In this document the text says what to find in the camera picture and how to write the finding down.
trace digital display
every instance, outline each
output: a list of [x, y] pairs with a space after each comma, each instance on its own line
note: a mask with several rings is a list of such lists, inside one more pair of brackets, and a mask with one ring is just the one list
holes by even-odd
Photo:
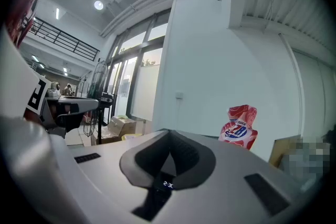
[[164, 181], [163, 182], [163, 186], [167, 187], [167, 188], [172, 188], [173, 189], [173, 184], [172, 183], [169, 183], [167, 181]]

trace ceiling light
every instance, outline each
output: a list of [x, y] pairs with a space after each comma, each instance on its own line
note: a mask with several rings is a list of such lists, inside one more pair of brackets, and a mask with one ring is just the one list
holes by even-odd
[[94, 7], [97, 9], [97, 10], [102, 10], [104, 8], [104, 5], [103, 3], [101, 3], [100, 1], [96, 1], [94, 3]]
[[32, 58], [33, 58], [36, 62], [39, 62], [39, 60], [37, 60], [36, 56], [32, 55]]

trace standing fan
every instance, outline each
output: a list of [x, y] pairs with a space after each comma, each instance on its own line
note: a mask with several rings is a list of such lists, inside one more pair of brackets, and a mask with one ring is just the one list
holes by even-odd
[[100, 106], [101, 96], [103, 93], [104, 82], [107, 74], [107, 65], [105, 61], [99, 62], [94, 71], [92, 82], [88, 90], [87, 98], [97, 99], [99, 106], [96, 110], [88, 112], [87, 118], [84, 124], [84, 133], [86, 136], [91, 136], [96, 128], [98, 120], [98, 133], [101, 133], [101, 121], [103, 109]]

